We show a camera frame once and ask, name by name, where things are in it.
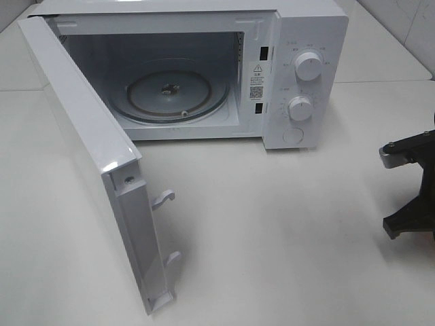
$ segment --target sticker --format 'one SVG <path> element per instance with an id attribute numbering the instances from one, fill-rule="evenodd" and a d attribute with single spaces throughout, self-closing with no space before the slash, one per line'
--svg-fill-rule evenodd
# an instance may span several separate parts
<path id="1" fill-rule="evenodd" d="M 263 99 L 270 74 L 271 64 L 269 62 L 251 62 L 249 64 L 249 90 L 247 94 L 250 100 Z"/>

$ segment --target open door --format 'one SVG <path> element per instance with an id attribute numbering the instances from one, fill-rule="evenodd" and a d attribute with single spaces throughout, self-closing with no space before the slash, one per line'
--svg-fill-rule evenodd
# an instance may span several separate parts
<path id="1" fill-rule="evenodd" d="M 53 113 L 71 155 L 92 196 L 116 218 L 139 292 L 148 314 L 173 299 L 165 277 L 152 210 L 166 191 L 151 202 L 139 170 L 141 154 L 109 112 L 42 17 L 21 20 L 19 26 L 43 79 Z"/>

